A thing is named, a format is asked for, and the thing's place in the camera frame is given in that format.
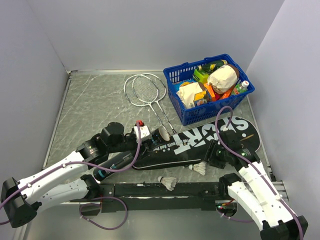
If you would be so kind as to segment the white shuttlecock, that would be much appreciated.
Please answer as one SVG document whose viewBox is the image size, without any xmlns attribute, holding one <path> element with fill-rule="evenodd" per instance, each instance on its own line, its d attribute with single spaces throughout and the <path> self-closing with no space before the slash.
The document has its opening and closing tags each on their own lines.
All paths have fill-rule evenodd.
<svg viewBox="0 0 320 240">
<path fill-rule="evenodd" d="M 165 186 L 168 191 L 173 191 L 177 184 L 177 178 L 159 176 L 157 180 Z"/>
<path fill-rule="evenodd" d="M 188 168 L 192 171 L 199 173 L 202 176 L 206 175 L 206 168 L 207 167 L 206 167 L 206 162 L 204 162 L 204 161 L 197 163 L 197 164 L 190 164 L 188 166 Z"/>
</svg>

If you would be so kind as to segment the black shuttlecock tube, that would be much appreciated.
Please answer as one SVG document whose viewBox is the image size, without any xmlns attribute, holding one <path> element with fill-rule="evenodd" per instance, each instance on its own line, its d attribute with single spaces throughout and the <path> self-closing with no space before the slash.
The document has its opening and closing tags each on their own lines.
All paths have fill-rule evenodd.
<svg viewBox="0 0 320 240">
<path fill-rule="evenodd" d="M 159 127 L 152 132 L 152 136 L 149 139 L 145 139 L 141 142 L 139 154 L 135 162 L 135 166 L 138 166 L 139 159 L 143 155 L 147 156 L 147 152 L 152 151 L 153 148 L 157 147 L 160 144 L 166 143 L 170 140 L 170 134 L 164 129 L 164 127 Z M 127 150 L 120 152 L 117 155 L 109 158 L 107 161 L 101 163 L 99 166 L 107 169 L 119 170 L 127 167 L 131 164 L 136 155 L 136 149 Z M 112 175 L 113 172 L 102 170 L 100 168 L 94 168 L 93 176 L 97 181 L 102 181 Z"/>
</svg>

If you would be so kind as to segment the black racket bag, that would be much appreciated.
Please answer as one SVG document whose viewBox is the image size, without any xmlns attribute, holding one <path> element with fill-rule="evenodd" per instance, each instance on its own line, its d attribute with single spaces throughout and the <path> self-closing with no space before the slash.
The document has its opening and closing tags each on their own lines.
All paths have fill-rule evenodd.
<svg viewBox="0 0 320 240">
<path fill-rule="evenodd" d="M 220 131 L 225 127 L 231 130 L 228 137 L 220 134 L 225 144 L 233 138 L 240 142 L 242 148 L 257 151 L 261 146 L 257 128 L 245 118 L 224 117 L 218 120 L 217 126 Z M 132 167 L 135 170 L 154 170 L 198 164 L 205 159 L 212 140 L 218 140 L 213 121 L 173 135 L 159 127 L 149 139 L 142 141 L 139 156 Z"/>
</svg>

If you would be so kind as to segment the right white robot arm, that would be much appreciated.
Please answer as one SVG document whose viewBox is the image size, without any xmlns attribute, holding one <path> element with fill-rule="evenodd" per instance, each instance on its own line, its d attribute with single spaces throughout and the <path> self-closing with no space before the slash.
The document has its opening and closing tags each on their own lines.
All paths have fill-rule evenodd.
<svg viewBox="0 0 320 240">
<path fill-rule="evenodd" d="M 205 161 L 220 169 L 230 164 L 237 171 L 219 179 L 219 195 L 242 206 L 261 239 L 302 240 L 309 225 L 306 218 L 296 215 L 285 202 L 256 152 L 243 147 L 228 128 L 218 132 L 217 138 L 210 141 Z"/>
</svg>

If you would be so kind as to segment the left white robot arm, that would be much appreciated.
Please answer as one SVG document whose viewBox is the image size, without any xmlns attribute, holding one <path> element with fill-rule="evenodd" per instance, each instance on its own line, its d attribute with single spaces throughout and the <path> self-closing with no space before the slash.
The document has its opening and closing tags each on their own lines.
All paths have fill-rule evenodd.
<svg viewBox="0 0 320 240">
<path fill-rule="evenodd" d="M 135 151 L 131 162 L 134 164 L 142 143 L 151 137 L 149 128 L 139 120 L 128 134 L 124 134 L 121 123 L 111 122 L 101 133 L 54 165 L 21 180 L 8 178 L 2 184 L 0 195 L 0 207 L 8 218 L 4 223 L 18 228 L 33 220 L 40 211 L 59 203 L 83 198 L 95 200 L 99 195 L 99 185 L 92 176 L 81 177 L 76 183 L 67 185 L 62 182 L 91 168 L 117 173 L 118 169 L 102 167 L 109 154 Z"/>
</svg>

